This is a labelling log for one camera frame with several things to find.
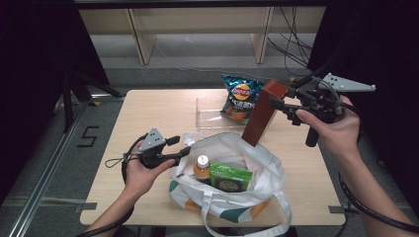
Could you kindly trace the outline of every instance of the green package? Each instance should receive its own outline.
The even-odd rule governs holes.
[[[253,172],[219,163],[211,163],[210,183],[221,191],[239,193],[247,191]]]

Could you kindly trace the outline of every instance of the small bottle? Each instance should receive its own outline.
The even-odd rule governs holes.
[[[210,185],[210,159],[206,155],[198,157],[194,173],[199,182]]]

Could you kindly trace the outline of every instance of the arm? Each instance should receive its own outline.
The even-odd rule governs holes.
[[[166,161],[155,169],[145,168],[137,159],[138,156],[131,155],[126,166],[126,187],[117,200],[92,224],[86,231],[101,228],[121,219],[145,195],[153,185],[157,176],[172,167],[174,160]],[[96,236],[114,236],[118,228]]]
[[[342,100],[352,105],[348,98],[342,97]],[[356,199],[378,213],[412,224],[364,164],[357,146],[360,120],[353,112],[345,109],[344,113],[330,124],[322,122],[307,111],[299,110],[296,114],[319,133],[319,140],[336,163],[342,179]],[[369,236],[418,236],[387,225],[363,212],[360,215]]]

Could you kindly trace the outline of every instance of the tote bag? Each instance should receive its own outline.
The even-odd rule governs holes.
[[[247,191],[226,193],[198,182],[194,178],[194,165],[200,155],[207,155],[211,162],[253,172]],[[287,218],[286,223],[245,236],[278,236],[290,227],[292,211],[282,191],[286,173],[281,160],[261,144],[255,147],[248,144],[237,133],[222,132],[193,143],[190,154],[182,158],[179,166],[170,170],[170,178],[172,199],[187,210],[199,211],[212,236],[224,235],[208,226],[209,213],[232,222],[251,221],[272,197],[279,201]]]

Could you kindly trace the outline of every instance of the potato chip bag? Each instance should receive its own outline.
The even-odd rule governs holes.
[[[229,118],[247,124],[265,83],[228,75],[222,75],[222,79],[228,97],[221,111]]]

